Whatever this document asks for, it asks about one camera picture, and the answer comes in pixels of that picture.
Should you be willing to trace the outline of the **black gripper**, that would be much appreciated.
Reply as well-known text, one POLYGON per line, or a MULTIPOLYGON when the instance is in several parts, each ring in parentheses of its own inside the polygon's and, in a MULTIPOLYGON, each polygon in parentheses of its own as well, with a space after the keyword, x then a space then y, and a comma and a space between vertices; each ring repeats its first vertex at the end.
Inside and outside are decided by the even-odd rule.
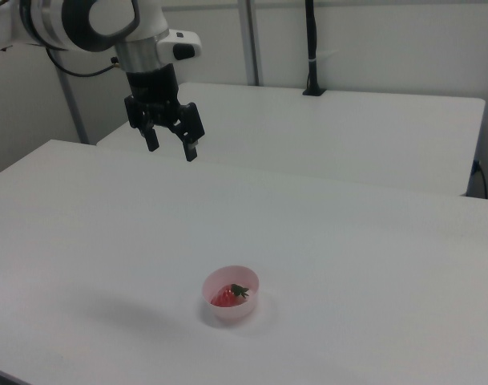
POLYGON ((192 162, 205 130, 195 103, 179 105, 174 66, 168 64, 155 71, 126 75, 131 89, 124 99, 128 122, 145 139, 148 151, 159 148, 154 126, 171 125, 169 130, 181 140, 186 161, 192 162))

